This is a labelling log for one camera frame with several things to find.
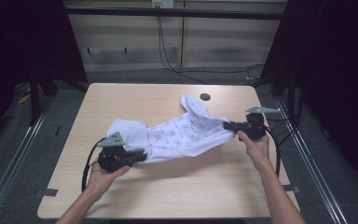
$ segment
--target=fingers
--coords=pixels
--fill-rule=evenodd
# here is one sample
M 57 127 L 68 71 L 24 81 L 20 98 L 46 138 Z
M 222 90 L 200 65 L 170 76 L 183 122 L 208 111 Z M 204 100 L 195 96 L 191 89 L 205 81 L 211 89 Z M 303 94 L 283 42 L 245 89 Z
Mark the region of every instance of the fingers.
M 100 163 L 94 162 L 92 164 L 92 168 L 91 168 L 92 172 L 101 171 L 101 170 L 102 170 L 102 168 L 100 166 Z M 112 175 L 115 178 L 118 178 L 119 176 L 122 176 L 122 175 L 126 174 L 129 170 L 130 170 L 130 166 L 123 166 L 123 167 L 119 168 L 118 170 L 114 171 L 113 173 L 107 173 L 107 174 Z
M 116 177 L 119 177 L 119 176 L 122 176 L 122 175 L 126 174 L 129 170 L 130 170 L 130 166 L 123 166 L 120 169 L 118 169 L 115 172 L 113 172 L 113 174 Z
M 261 142 L 268 142 L 269 141 L 269 137 L 267 135 L 264 135 L 263 137 L 260 138 Z
M 248 137 L 248 135 L 245 132 L 238 131 L 237 134 L 247 147 L 253 143 L 253 141 Z

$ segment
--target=white cloth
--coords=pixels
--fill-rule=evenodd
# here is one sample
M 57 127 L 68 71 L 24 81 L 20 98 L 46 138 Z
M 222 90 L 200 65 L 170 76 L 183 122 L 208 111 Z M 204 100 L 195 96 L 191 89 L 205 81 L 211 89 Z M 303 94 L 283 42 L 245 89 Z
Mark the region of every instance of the white cloth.
M 228 119 L 211 117 L 205 105 L 189 94 L 182 95 L 181 105 L 185 114 L 151 128 L 141 121 L 115 119 L 106 135 L 119 132 L 128 151 L 144 149 L 144 162 L 195 157 L 235 136 L 223 128 Z

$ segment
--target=black cable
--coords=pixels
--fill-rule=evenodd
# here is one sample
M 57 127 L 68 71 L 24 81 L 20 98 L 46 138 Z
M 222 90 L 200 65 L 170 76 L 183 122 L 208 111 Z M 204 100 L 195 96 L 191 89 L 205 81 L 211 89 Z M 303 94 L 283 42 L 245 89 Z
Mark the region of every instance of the black cable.
M 301 120 L 301 115 L 302 115 L 302 110 L 303 110 L 303 106 L 304 106 L 304 95 L 302 94 L 302 92 L 300 93 L 300 98 L 298 100 L 298 105 L 297 105 L 297 114 L 294 116 L 293 120 L 294 120 L 294 125 L 293 125 L 293 130 L 289 132 L 289 134 L 287 134 L 287 136 L 285 136 L 283 138 L 283 140 L 279 143 L 279 145 L 283 144 L 291 134 L 293 134 L 296 130 L 297 127 L 300 123 Z
M 284 124 L 284 121 L 280 122 L 279 124 L 277 124 L 277 125 L 276 125 L 275 127 L 273 127 L 273 128 L 270 127 L 270 129 L 271 129 L 271 130 L 276 130 L 277 128 L 281 127 L 283 124 Z
M 280 135 L 282 135 L 282 134 L 284 134 L 284 133 L 287 133 L 287 130 L 284 130 L 284 131 L 282 131 L 282 132 L 280 132 L 280 133 L 276 133 L 275 135 L 278 137 L 278 136 L 280 136 Z
M 287 120 L 290 120 L 290 119 L 267 119 L 269 121 L 287 121 Z
M 164 60 L 162 59 L 162 52 L 161 52 L 161 43 L 162 43 L 162 49 L 165 55 L 165 60 L 168 64 L 168 66 L 165 64 Z M 263 63 L 258 63 L 258 64 L 252 64 L 250 66 L 248 66 L 246 69 L 242 69 L 242 70 L 237 70 L 237 71 L 209 71 L 209 70 L 187 70 L 187 71 L 177 71 L 175 70 L 171 64 L 170 61 L 168 60 L 168 55 L 165 49 L 165 42 L 164 42 L 164 37 L 162 34 L 162 22 L 161 22 L 161 17 L 158 17 L 158 50 L 159 50 L 159 58 L 161 60 L 162 65 L 165 67 L 165 69 L 167 69 L 170 72 L 174 72 L 175 74 L 182 76 L 182 77 L 187 77 L 187 78 L 191 78 L 195 81 L 198 81 L 202 84 L 206 84 L 203 81 L 196 79 L 194 77 L 189 77 L 189 76 L 185 76 L 183 75 L 183 73 L 221 73 L 221 74 L 233 74 L 233 73 L 248 73 L 248 76 L 250 76 L 249 71 L 256 69 L 257 67 L 263 66 Z
M 175 74 L 181 76 L 181 77 L 187 77 L 187 78 L 190 78 L 190 79 L 193 79 L 199 83 L 202 83 L 204 85 L 206 85 L 205 82 L 199 80 L 199 79 L 196 79 L 194 77 L 189 77 L 189 76 L 185 76 L 183 74 L 181 74 L 180 72 L 177 72 L 175 71 L 175 69 L 173 69 L 173 67 L 171 66 L 170 64 L 170 61 L 168 60 L 168 55 L 167 55 L 167 51 L 165 50 L 165 42 L 164 42 L 164 37 L 163 37 L 163 34 L 162 34 L 162 24 L 161 24 L 161 17 L 157 17 L 157 20 L 158 20 L 158 51 L 159 51 L 159 58 L 161 59 L 161 63 L 162 65 L 165 67 L 165 69 L 167 69 L 168 71 L 170 72 L 174 72 Z M 162 59 L 162 53 L 161 53 L 161 43 L 162 43 L 162 48 L 164 50 L 164 54 L 165 54 L 165 59 L 167 61 L 167 64 L 169 66 L 169 68 L 167 67 L 167 65 L 165 64 L 164 60 Z
M 297 129 L 297 126 L 294 126 L 294 127 L 293 127 L 293 130 L 290 131 L 289 134 L 287 134 L 287 135 L 283 138 L 283 140 L 281 140 L 280 142 L 278 142 L 278 146 L 282 145 L 282 144 L 289 138 L 289 136 L 296 131 L 296 129 Z M 287 130 L 285 130 L 285 131 L 283 131 L 283 132 L 281 132 L 281 133 L 277 133 L 276 136 L 279 136 L 279 135 L 281 135 L 281 134 L 283 134 L 283 133 L 286 133 L 286 132 L 287 132 Z
M 97 143 L 95 143 L 95 145 L 92 147 L 91 152 L 89 153 L 89 157 L 87 158 L 87 162 L 86 162 L 86 166 L 84 167 L 84 171 L 83 171 L 83 177 L 82 177 L 82 181 L 81 181 L 81 191 L 83 192 L 84 189 L 86 188 L 87 185 L 87 175 L 89 174 L 89 169 L 92 166 L 92 164 L 94 164 L 95 162 L 93 162 L 92 164 L 90 164 L 90 160 L 91 160 L 91 156 L 92 153 L 94 152 L 95 148 L 98 146 L 98 144 L 100 142 L 102 142 L 105 138 L 102 138 L 100 141 L 98 141 Z

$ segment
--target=black curtain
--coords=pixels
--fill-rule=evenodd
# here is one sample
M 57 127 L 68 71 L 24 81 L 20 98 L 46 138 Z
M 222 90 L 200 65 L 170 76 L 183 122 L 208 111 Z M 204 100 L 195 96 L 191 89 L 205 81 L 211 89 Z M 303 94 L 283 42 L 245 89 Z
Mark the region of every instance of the black curtain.
M 62 0 L 0 0 L 0 118 L 16 85 L 30 80 L 87 81 L 68 16 L 24 7 L 64 7 Z
M 281 94 L 293 74 L 358 171 L 358 0 L 289 1 L 286 12 L 262 77 L 276 74 L 272 91 Z M 298 13 L 304 14 L 301 20 L 293 17 Z

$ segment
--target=wrist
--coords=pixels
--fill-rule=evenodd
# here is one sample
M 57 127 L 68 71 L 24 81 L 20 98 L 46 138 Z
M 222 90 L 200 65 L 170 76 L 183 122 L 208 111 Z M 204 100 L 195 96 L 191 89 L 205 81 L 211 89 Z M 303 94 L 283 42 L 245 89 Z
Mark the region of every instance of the wrist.
M 98 192 L 98 190 L 94 188 L 86 188 L 81 195 L 93 203 L 98 202 L 102 198 L 102 194 Z
M 274 172 L 271 161 L 267 159 L 258 163 L 256 169 L 260 174 L 264 174 L 270 171 Z

